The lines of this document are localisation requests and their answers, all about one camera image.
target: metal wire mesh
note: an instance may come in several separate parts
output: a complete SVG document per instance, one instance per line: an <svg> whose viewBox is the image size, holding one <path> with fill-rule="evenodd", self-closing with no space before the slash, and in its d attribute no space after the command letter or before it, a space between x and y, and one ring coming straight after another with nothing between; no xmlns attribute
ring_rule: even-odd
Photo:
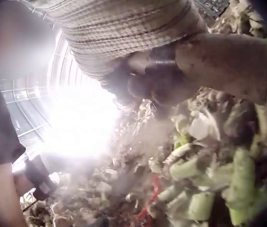
<svg viewBox="0 0 267 227"><path fill-rule="evenodd" d="M194 0L194 3L208 26L211 26L229 5L229 0Z"/></svg>
<svg viewBox="0 0 267 227"><path fill-rule="evenodd" d="M51 128L49 110L55 98L52 91L91 82L91 79L78 69L61 29L48 18L46 12L31 7L25 0L18 1L44 19L56 37L54 55L42 70L18 80L0 78L0 90L6 99L13 125L20 142L27 149L18 160L21 162L27 156L34 156L34 147L46 141L45 135Z"/></svg>

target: metal bar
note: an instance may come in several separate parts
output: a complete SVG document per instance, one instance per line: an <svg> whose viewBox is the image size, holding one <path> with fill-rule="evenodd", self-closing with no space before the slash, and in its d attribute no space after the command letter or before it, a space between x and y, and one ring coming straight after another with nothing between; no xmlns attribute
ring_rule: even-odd
<svg viewBox="0 0 267 227"><path fill-rule="evenodd" d="M49 87L49 86L42 86L42 87L29 87L27 89L35 89L35 88L45 88L45 87ZM5 91L1 91L1 92L12 92L12 91L20 91L20 90L25 90L26 88L17 88L17 89L11 89L11 90L5 90Z"/></svg>
<svg viewBox="0 0 267 227"><path fill-rule="evenodd" d="M28 87L28 76L26 75L26 86ZM49 126L51 127L51 124L49 123L49 120L44 116L44 114L42 113L42 111L40 111L40 109L32 102L31 100L31 97L29 95L29 92L28 92L28 88L26 89L26 94L27 94L27 97L28 97L28 100L31 102L31 104L36 108L36 110L39 112L39 114L44 118L44 120L49 124Z"/></svg>
<svg viewBox="0 0 267 227"><path fill-rule="evenodd" d="M68 85L69 85L69 80L70 80L70 78L71 78L71 66L69 67L69 73L68 73Z"/></svg>
<svg viewBox="0 0 267 227"><path fill-rule="evenodd" d="M37 130L37 129L39 129L39 128L43 128L43 127L46 126L46 125L48 125L48 123L43 124L43 125L40 125L40 126L34 128L34 129L28 130L28 131L26 131L26 132L24 132L24 133L21 133L20 135L18 135L18 138L20 138L21 136L26 135L26 134L28 134L28 133L30 133L30 132L32 132L32 131L35 131L35 130Z"/></svg>
<svg viewBox="0 0 267 227"><path fill-rule="evenodd" d="M77 76L78 76L78 69L79 69L79 67L77 66L77 69L76 69L76 79L77 79Z"/></svg>
<svg viewBox="0 0 267 227"><path fill-rule="evenodd" d="M16 100L16 95L15 95L15 91L13 91L13 98ZM21 111L21 113L23 114L23 116L26 118L27 122L31 125L31 127L33 129L35 129L34 125L31 123L31 121L28 119L28 117L26 116L26 114L24 113L24 111L22 110L22 108L20 107L19 103L16 102L16 105L18 106L19 110ZM38 134L38 136L40 137L40 139L45 142L45 140L43 139L43 137L40 135L40 133L35 130L36 133Z"/></svg>
<svg viewBox="0 0 267 227"><path fill-rule="evenodd" d="M36 98L40 98L40 97L47 97L47 96L50 96L50 95L42 95L42 96L39 96L39 97L31 97L31 99L36 99ZM15 101L10 101L10 102L6 102L7 104L8 103L16 103L16 102L20 102L20 101L24 101L24 100L29 100L28 98L25 98L25 99L19 99L19 100L15 100Z"/></svg>
<svg viewBox="0 0 267 227"><path fill-rule="evenodd" d="M58 45L59 45L59 43L60 43L60 41L61 41L61 38L62 38L62 34L61 34L60 37L59 37L59 41L58 41L58 43L57 43L57 45L56 45L56 48L55 48L55 54L54 54L54 56L53 56L53 65L52 65L52 67L51 67L50 79L49 79L50 84L51 84L51 82L52 82L53 66L54 66L54 62L55 62L55 59L56 59L56 51L57 51L57 47L58 47Z"/></svg>
<svg viewBox="0 0 267 227"><path fill-rule="evenodd" d="M61 66L61 71L60 71L60 80L59 80L59 85L61 85L61 80L62 80L62 71L63 71L63 66L64 66L64 62L65 62L65 57L66 57L66 53L69 49L69 46L67 47L66 51L65 51L65 54L64 54L64 58L63 58L63 61L62 61L62 66Z"/></svg>
<svg viewBox="0 0 267 227"><path fill-rule="evenodd" d="M218 15L200 3L198 0L193 0L197 7L201 8L204 12L206 12L209 16L217 17Z"/></svg>

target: bright light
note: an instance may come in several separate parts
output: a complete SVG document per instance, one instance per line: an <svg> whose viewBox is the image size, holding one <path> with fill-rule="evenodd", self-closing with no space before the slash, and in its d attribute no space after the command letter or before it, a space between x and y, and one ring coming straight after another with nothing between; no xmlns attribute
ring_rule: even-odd
<svg viewBox="0 0 267 227"><path fill-rule="evenodd" d="M12 172L18 172L20 170L23 170L25 168L25 162L17 162L15 165L13 165Z"/></svg>
<svg viewBox="0 0 267 227"><path fill-rule="evenodd" d="M46 135L46 152L75 157L98 157L107 151L119 110L113 95L91 81L55 94Z"/></svg>

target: red string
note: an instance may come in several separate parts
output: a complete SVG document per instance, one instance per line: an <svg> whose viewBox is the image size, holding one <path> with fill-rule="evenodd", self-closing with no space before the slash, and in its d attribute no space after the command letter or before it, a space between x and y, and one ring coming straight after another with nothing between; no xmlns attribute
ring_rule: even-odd
<svg viewBox="0 0 267 227"><path fill-rule="evenodd" d="M143 208L143 210L137 214L135 220L136 221L139 221L143 216L146 215L147 213L147 205L153 201L155 201L156 197L158 196L159 194L159 187L158 187L158 175L157 174L154 174L153 175L153 182L152 182L152 186L153 186L153 195L151 196L151 198L149 199L148 203L145 205L145 207Z"/></svg>

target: plaid fabric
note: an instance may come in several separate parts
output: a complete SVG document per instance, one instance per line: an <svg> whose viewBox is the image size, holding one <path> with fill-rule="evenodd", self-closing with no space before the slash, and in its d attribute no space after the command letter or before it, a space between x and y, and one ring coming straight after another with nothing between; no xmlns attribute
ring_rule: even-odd
<svg viewBox="0 0 267 227"><path fill-rule="evenodd" d="M81 70L99 81L130 53L207 29L191 0L30 2L61 25Z"/></svg>

